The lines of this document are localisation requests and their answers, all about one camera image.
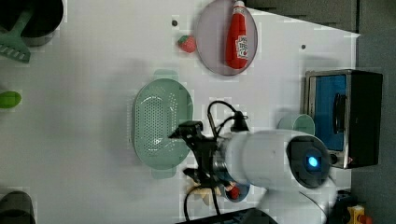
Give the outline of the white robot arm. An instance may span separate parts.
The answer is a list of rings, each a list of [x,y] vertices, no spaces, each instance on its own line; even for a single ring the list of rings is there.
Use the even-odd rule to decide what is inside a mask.
[[[184,174],[201,187],[232,183],[265,193],[241,224],[326,224],[336,199],[331,156],[317,137],[293,130],[206,137],[195,127],[170,134],[193,152],[197,168]]]

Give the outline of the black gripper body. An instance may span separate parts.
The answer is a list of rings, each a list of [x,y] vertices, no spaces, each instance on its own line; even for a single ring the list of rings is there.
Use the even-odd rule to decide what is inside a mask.
[[[217,149],[216,139],[204,135],[188,135],[186,144],[197,161],[198,167],[196,169],[201,170],[205,174],[205,180],[200,185],[202,187],[215,187],[217,181],[213,171],[213,153]]]

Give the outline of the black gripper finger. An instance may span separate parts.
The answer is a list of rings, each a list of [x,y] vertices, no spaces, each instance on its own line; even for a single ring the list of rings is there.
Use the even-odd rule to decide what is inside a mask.
[[[205,180],[205,174],[196,168],[185,168],[183,174],[190,177],[197,184],[202,184]]]
[[[178,127],[170,135],[170,139],[186,139],[190,134],[191,129],[186,127]]]

